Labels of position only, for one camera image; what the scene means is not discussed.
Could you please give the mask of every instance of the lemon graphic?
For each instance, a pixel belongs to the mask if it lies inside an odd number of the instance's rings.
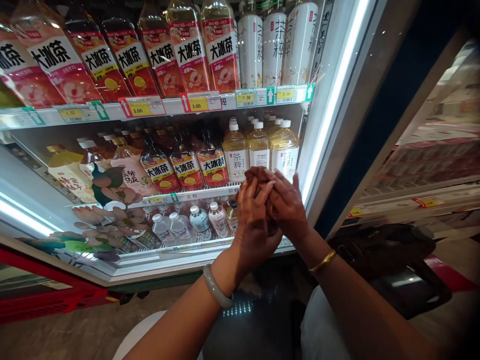
[[[119,85],[117,82],[109,77],[105,79],[105,87],[110,90],[115,90]]]
[[[135,84],[135,86],[137,88],[143,88],[143,87],[145,87],[145,85],[147,85],[145,80],[143,78],[141,78],[140,76],[136,76],[135,79],[133,80],[133,83]]]
[[[220,174],[215,174],[215,175],[213,175],[213,176],[211,177],[211,179],[212,179],[213,181],[220,181],[220,180],[222,180],[223,178],[224,178],[224,177],[223,177],[222,175],[220,175]]]

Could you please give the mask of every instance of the white bottle cap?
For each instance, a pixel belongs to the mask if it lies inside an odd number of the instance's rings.
[[[94,146],[96,146],[95,141],[93,140],[81,141],[78,144],[82,149],[93,148]]]
[[[290,127],[290,123],[291,123],[290,120],[282,120],[281,123],[280,123],[280,127],[281,127],[281,128],[289,128],[289,127]]]

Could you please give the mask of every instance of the price label holder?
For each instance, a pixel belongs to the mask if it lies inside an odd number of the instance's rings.
[[[145,206],[149,206],[149,205],[150,205],[150,200],[149,200],[149,198],[148,198],[148,197],[144,197],[144,198],[140,201],[140,204],[141,204],[142,206],[144,206],[144,207],[145,207]]]
[[[240,186],[231,187],[228,189],[228,195],[235,195],[240,190]]]
[[[148,201],[150,202],[150,205],[178,203],[179,197],[177,196],[177,193],[171,192],[169,194],[150,196]]]
[[[244,88],[235,90],[236,108],[267,106],[266,88]]]
[[[276,104],[294,104],[311,101],[315,84],[286,85],[276,88]]]
[[[65,289],[70,289],[70,288],[73,287],[71,285],[67,285],[67,284],[64,284],[62,282],[58,282],[58,281],[55,281],[55,280],[43,281],[43,282],[39,282],[38,284],[46,286],[48,288],[55,289],[55,290],[65,290]]]
[[[222,110],[220,91],[181,92],[181,105],[186,113]]]
[[[367,214],[371,214],[372,211],[370,211],[367,207],[365,206],[357,206],[357,207],[354,207],[349,213],[348,213],[348,217],[349,218],[355,218],[355,217],[358,217],[358,216],[362,216],[362,215],[367,215]]]
[[[58,105],[54,108],[65,124],[110,120],[104,105],[100,101],[92,101],[87,104]]]
[[[121,97],[118,99],[128,119],[165,115],[164,102],[159,95]]]
[[[35,128],[47,125],[33,107],[16,107],[0,110],[0,130]]]
[[[445,204],[442,200],[436,199],[431,196],[417,197],[412,200],[418,203],[422,209],[433,208]]]

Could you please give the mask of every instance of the bottle label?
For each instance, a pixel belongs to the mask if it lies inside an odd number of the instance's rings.
[[[172,232],[169,229],[165,230],[162,233],[158,233],[156,235],[158,236],[158,238],[162,242],[171,242],[171,241],[175,240],[174,235],[172,234]]]
[[[97,202],[92,191],[92,183],[82,173],[78,162],[59,167],[49,167],[48,172],[84,203]]]
[[[234,20],[204,21],[203,34],[213,88],[220,93],[234,92],[240,88],[239,60],[233,44],[236,38]]]
[[[179,98],[185,87],[180,75],[179,65],[174,54],[174,45],[167,29],[143,30],[142,42],[145,45],[148,60],[155,70],[160,90],[166,98]]]
[[[238,220],[231,220],[229,222],[229,224],[230,224],[231,234],[232,234],[232,236],[235,236],[235,233],[237,232],[237,229],[239,228],[239,221]]]
[[[296,6],[286,22],[282,85],[306,84],[310,75],[310,51],[315,44],[319,7],[313,2]]]
[[[107,160],[102,160],[102,161],[96,161],[95,164],[98,167],[98,170],[100,170],[102,173],[104,173],[106,170],[110,169],[112,165],[110,164],[110,159]],[[92,175],[92,171],[95,169],[94,163],[89,162],[86,164],[80,164],[80,170],[83,171],[83,173],[86,175],[87,178],[92,180],[94,176]]]
[[[130,29],[108,32],[106,36],[135,95],[158,95],[147,55],[137,33]]]
[[[190,237],[192,236],[190,234],[191,229],[192,229],[192,225],[190,224],[190,222],[188,222],[186,226],[180,231],[173,231],[173,235],[179,240],[190,239]]]
[[[224,152],[215,150],[215,153],[197,153],[201,170],[208,186],[216,187],[229,182]]]
[[[201,210],[197,215],[190,216],[190,223],[198,232],[203,241],[212,239],[212,231],[210,230],[210,222],[205,211]]]
[[[171,42],[187,92],[210,90],[205,47],[196,21],[170,22]]]
[[[185,190],[199,189],[204,185],[199,162],[195,156],[182,154],[181,157],[174,157],[172,155],[170,159],[176,176]]]
[[[228,179],[231,182],[245,180],[245,172],[250,168],[248,150],[225,151]]]
[[[241,49],[241,87],[262,86],[263,23],[257,15],[243,16],[238,22],[238,40]]]
[[[28,107],[49,108],[65,100],[11,32],[0,33],[0,79]]]
[[[130,189],[135,190],[142,196],[156,195],[152,180],[150,180],[144,168],[140,164],[140,155],[113,159],[110,161],[112,167],[123,168],[123,183]]]
[[[100,32],[71,32],[70,37],[106,101],[116,102],[118,98],[131,95],[114,55]]]
[[[250,166],[269,168],[270,150],[250,150]]]
[[[216,214],[210,213],[208,215],[210,221],[220,238],[227,238],[229,236],[229,229],[227,223],[227,217],[224,211],[220,211]]]
[[[101,101],[92,78],[60,28],[40,21],[13,28],[20,42],[69,104]]]
[[[162,194],[181,190],[174,168],[166,157],[143,157],[141,164],[157,190]]]
[[[154,233],[148,230],[143,230],[143,231],[138,231],[138,230],[133,230],[131,228],[127,229],[134,231],[136,233],[139,233],[138,235],[135,236],[127,236],[127,238],[134,244],[140,245],[146,249],[155,249],[157,247],[156,245],[156,240],[157,238],[155,237]]]
[[[297,167],[298,157],[298,147],[286,150],[272,150],[271,169],[280,170],[283,176],[292,181]]]
[[[129,240],[126,236],[120,237],[121,247],[116,248],[122,254],[130,254],[135,253],[139,250],[139,246],[135,244],[133,241]]]
[[[268,15],[263,22],[263,87],[280,86],[287,16],[282,12]]]

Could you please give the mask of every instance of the plastic bottle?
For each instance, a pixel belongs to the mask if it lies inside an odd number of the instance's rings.
[[[237,203],[232,201],[230,208],[228,209],[226,218],[228,219],[228,225],[230,226],[231,235],[235,236],[237,229],[239,228],[239,213],[237,210]]]
[[[93,140],[79,142],[80,147],[85,149],[85,154],[80,161],[80,170],[92,180],[94,177],[92,171],[95,169],[94,163],[98,170],[103,173],[112,167],[110,161],[114,157],[113,152],[108,152],[98,147]]]
[[[206,211],[209,213],[210,212],[210,205],[215,202],[215,199],[213,197],[207,197],[205,200],[206,204]]]
[[[9,14],[13,11],[8,3],[4,2],[2,5]],[[0,79],[24,106],[43,109],[66,104],[62,95],[14,34],[10,28],[10,17],[3,12],[0,12],[0,49]]]
[[[174,168],[160,146],[154,143],[150,134],[151,131],[146,132],[144,136],[146,147],[141,153],[141,164],[160,194],[177,193],[182,190],[182,187]]]
[[[156,206],[145,206],[143,208],[143,212],[145,215],[143,217],[145,218],[145,221],[150,225],[153,226],[154,224],[154,216],[157,214],[160,214],[159,208]]]
[[[224,140],[225,140],[225,137],[230,133],[230,125],[236,125],[236,124],[237,124],[237,118],[235,116],[230,116],[230,119],[228,120],[228,127],[223,132]]]
[[[282,12],[283,1],[273,0],[263,20],[263,81],[264,88],[279,86],[285,53],[287,15]]]
[[[132,132],[130,134],[130,137],[131,137],[131,146],[133,146],[134,148],[137,148],[138,150],[143,151],[147,146],[144,138],[138,131]]]
[[[268,140],[270,140],[270,145],[272,144],[272,136],[278,130],[280,130],[280,124],[282,123],[282,121],[283,121],[283,119],[281,117],[277,117],[274,121],[273,126],[266,133],[266,135],[268,136]]]
[[[102,101],[62,17],[43,0],[20,0],[10,24],[20,42],[69,104]]]
[[[238,40],[240,52],[240,78],[242,88],[262,87],[263,67],[263,22],[257,15],[255,0],[240,2],[240,16],[238,22]]]
[[[107,45],[99,26],[80,1],[70,1],[65,27],[88,72],[107,103],[131,96],[114,54]]]
[[[224,132],[222,131],[222,126],[220,125],[221,120],[219,117],[213,119],[207,127],[208,132],[210,133],[210,140],[217,148],[222,147],[222,141],[224,140]]]
[[[170,231],[171,221],[167,216],[156,214],[152,218],[153,226],[151,230],[166,247],[175,246],[175,236]]]
[[[172,138],[174,137],[175,135],[175,129],[172,125],[167,125],[166,127],[166,133],[168,136],[171,136]]]
[[[214,145],[210,139],[208,129],[202,130],[203,144],[197,152],[200,168],[203,172],[205,182],[210,187],[218,187],[227,185],[229,175],[227,165],[225,164],[224,152],[221,147]]]
[[[172,207],[170,206],[170,204],[160,204],[160,205],[157,205],[157,207],[158,207],[158,211],[160,211],[160,214],[163,217],[168,218],[170,214],[173,213]]]
[[[141,126],[137,126],[135,128],[135,131],[136,132],[139,132],[140,134],[142,134],[142,136],[145,138],[145,134],[148,134],[149,137],[152,139],[153,142],[155,142],[155,138],[157,137],[155,131],[151,128],[151,127],[144,127],[143,129],[141,130],[137,130],[137,128],[141,128]]]
[[[180,132],[176,133],[174,138],[175,145],[170,155],[170,161],[176,177],[180,180],[181,187],[187,191],[203,188],[204,178],[200,171],[197,154],[191,150]]]
[[[230,198],[228,195],[220,196],[220,206],[225,209],[225,212],[228,211],[230,207]]]
[[[270,129],[275,124],[276,118],[277,117],[275,115],[266,116],[265,120],[263,121],[263,131],[265,132],[265,134],[268,134],[270,132]]]
[[[295,8],[297,0],[286,0],[285,4],[285,15],[288,16],[292,12],[292,10]]]
[[[122,130],[120,132],[121,132],[121,136],[119,136],[119,138],[124,137],[126,140],[126,143],[132,146],[132,137],[129,136],[132,132],[130,130]]]
[[[200,199],[200,200],[191,200],[191,201],[190,201],[190,207],[192,207],[192,206],[198,206],[198,208],[199,208],[200,210],[203,210],[203,211],[205,211],[206,213],[208,213],[208,211],[206,210],[208,207],[206,206],[205,201],[202,200],[202,199]]]
[[[209,216],[205,210],[194,205],[190,208],[190,223],[198,233],[201,241],[212,240],[212,230],[210,229]]]
[[[229,126],[230,132],[223,139],[228,179],[232,182],[245,180],[245,172],[250,168],[247,140],[237,124]]]
[[[210,204],[208,219],[210,220],[213,228],[216,231],[216,234],[220,239],[228,238],[230,236],[225,209],[219,206],[215,201]]]
[[[10,89],[0,81],[0,109],[4,108],[21,108],[24,106],[20,99],[15,96]]]
[[[288,15],[283,46],[282,85],[303,85],[309,81],[310,54],[315,47],[315,23],[319,7],[298,0]]]
[[[203,0],[200,11],[212,88],[220,93],[240,89],[234,11],[228,0]]]
[[[80,170],[83,155],[68,151],[60,144],[46,148],[54,154],[48,163],[48,172],[84,203],[96,203],[92,182]]]
[[[234,29],[234,37],[232,39],[232,43],[233,43],[233,48],[235,50],[235,54],[236,54],[236,58],[238,59],[236,64],[237,64],[237,71],[238,71],[238,81],[240,82],[241,78],[240,78],[240,51],[239,51],[239,27],[238,27],[238,24],[237,24],[237,20],[235,20],[235,18],[233,19],[233,29]]]
[[[184,201],[179,201],[174,204],[175,212],[179,215],[185,215],[187,218],[190,216],[190,210],[188,204]]]
[[[150,180],[140,163],[140,154],[142,152],[135,147],[127,145],[124,137],[114,138],[113,143],[117,148],[110,164],[112,167],[123,168],[124,184],[144,197],[158,194],[152,180]]]
[[[139,41],[132,15],[118,0],[108,0],[102,19],[111,49],[135,96],[158,95],[147,54]]]
[[[115,153],[115,150],[117,150],[117,146],[114,144],[114,139],[117,136],[115,134],[109,134],[109,135],[104,135],[103,138],[106,141],[106,146],[105,150],[110,152],[110,153]]]
[[[157,130],[156,134],[158,135],[156,143],[160,146],[162,151],[168,157],[172,154],[172,150],[175,145],[175,139],[173,136],[169,136],[165,130]]]
[[[99,147],[105,149],[108,143],[105,141],[104,136],[110,135],[110,133],[106,131],[102,131],[102,132],[97,132],[96,135],[98,136],[98,138],[95,139],[95,143],[98,144]]]
[[[207,54],[200,32],[199,13],[192,0],[170,0],[166,19],[185,90],[209,91]]]
[[[166,10],[161,10],[158,0],[146,0],[138,19],[138,28],[162,95],[165,98],[179,98],[180,93],[186,90],[170,38],[166,13]]]
[[[179,215],[178,212],[170,214],[170,231],[176,238],[179,245],[186,245],[197,242],[198,234],[190,224],[185,215]]]
[[[270,141],[264,133],[264,123],[257,122],[253,124],[255,130],[251,133],[248,142],[248,153],[250,157],[250,166],[270,166]]]
[[[249,142],[250,135],[251,135],[251,134],[254,132],[254,130],[255,130],[254,124],[255,124],[255,123],[258,123],[258,122],[259,122],[259,120],[258,120],[257,118],[253,118],[253,119],[250,120],[250,124],[248,125],[248,128],[247,128],[247,130],[246,130],[246,132],[245,132],[245,139],[246,139],[247,144],[248,144],[248,142]]]
[[[282,120],[271,137],[271,166],[292,182],[299,157],[300,139],[290,130],[290,120]]]
[[[113,129],[113,133],[116,135],[117,138],[122,137],[122,128],[121,127],[116,127]]]

